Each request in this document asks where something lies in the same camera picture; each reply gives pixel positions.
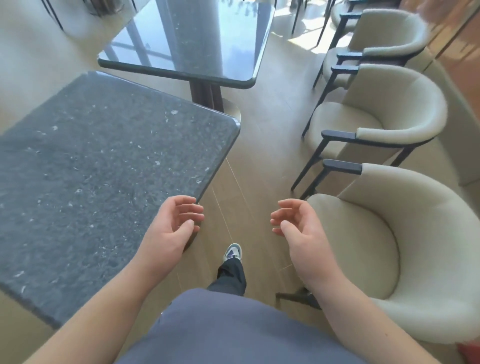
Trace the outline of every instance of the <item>person's left hand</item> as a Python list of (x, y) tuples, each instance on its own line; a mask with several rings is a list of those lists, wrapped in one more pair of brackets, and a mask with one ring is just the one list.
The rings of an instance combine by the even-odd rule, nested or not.
[(195, 204), (195, 197), (173, 196), (165, 200), (148, 228), (131, 261), (145, 279), (157, 285), (180, 261), (183, 248), (203, 221), (204, 208)]

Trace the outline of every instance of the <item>forearm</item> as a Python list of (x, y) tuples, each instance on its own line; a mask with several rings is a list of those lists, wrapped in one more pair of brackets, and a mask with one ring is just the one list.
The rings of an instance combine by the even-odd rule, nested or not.
[(25, 364), (112, 363), (152, 285), (130, 263)]
[(342, 344), (371, 364), (438, 362), (347, 278), (313, 288)]

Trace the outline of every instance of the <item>chair seat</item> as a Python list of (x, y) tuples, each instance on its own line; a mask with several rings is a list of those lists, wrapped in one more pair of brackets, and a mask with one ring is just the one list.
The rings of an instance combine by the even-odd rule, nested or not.
[[(338, 62), (338, 58), (336, 56), (337, 52), (348, 52), (349, 49), (347, 47), (338, 47), (338, 48), (332, 48), (325, 54), (325, 60), (324, 60), (324, 67), (323, 67), (323, 78), (325, 80), (328, 80), (331, 75), (332, 75), (332, 66), (335, 66)], [(352, 65), (356, 66), (358, 64), (358, 61), (344, 61), (342, 63), (343, 65)], [(334, 81), (334, 86), (335, 87), (342, 87), (342, 88), (348, 88), (350, 78), (353, 77), (351, 74), (344, 74), (341, 73), (337, 75), (335, 81)]]
[(398, 247), (387, 224), (371, 211), (326, 194), (307, 202), (325, 229), (345, 276), (372, 298), (385, 299), (399, 277)]
[[(314, 152), (323, 139), (323, 130), (355, 133), (360, 127), (383, 129), (380, 122), (367, 112), (337, 102), (324, 102), (313, 112), (310, 129), (305, 135), (305, 142)], [(328, 143), (321, 157), (337, 159), (345, 144), (344, 142)]]
[[(332, 23), (335, 26), (335, 28), (338, 28), (338, 25), (340, 24), (340, 20), (341, 20), (340, 14), (348, 12), (349, 7), (350, 7), (350, 4), (348, 4), (347, 1), (339, 2), (338, 4), (335, 4), (333, 6), (332, 13), (330, 16), (332, 18)], [(366, 4), (359, 4), (353, 8), (353, 11), (361, 12), (366, 8), (367, 8)], [(343, 32), (343, 35), (353, 32), (353, 30), (357, 26), (357, 20), (358, 19), (350, 19), (347, 21), (347, 25), (345, 25), (345, 30)]]

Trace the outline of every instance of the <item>glossy tabletop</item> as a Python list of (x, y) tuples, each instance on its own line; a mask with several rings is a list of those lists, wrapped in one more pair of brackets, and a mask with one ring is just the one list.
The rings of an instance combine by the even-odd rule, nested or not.
[(151, 0), (98, 55), (98, 64), (250, 88), (274, 10), (268, 2)]
[(201, 198), (239, 132), (184, 99), (81, 75), (0, 136), (0, 288), (61, 326), (133, 257), (168, 196)]

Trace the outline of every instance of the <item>shoe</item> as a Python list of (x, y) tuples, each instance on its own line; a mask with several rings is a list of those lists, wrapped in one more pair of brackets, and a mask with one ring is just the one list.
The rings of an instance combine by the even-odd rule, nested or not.
[(241, 247), (238, 244), (230, 244), (227, 251), (223, 255), (223, 261), (227, 261), (228, 259), (237, 258), (241, 261)]

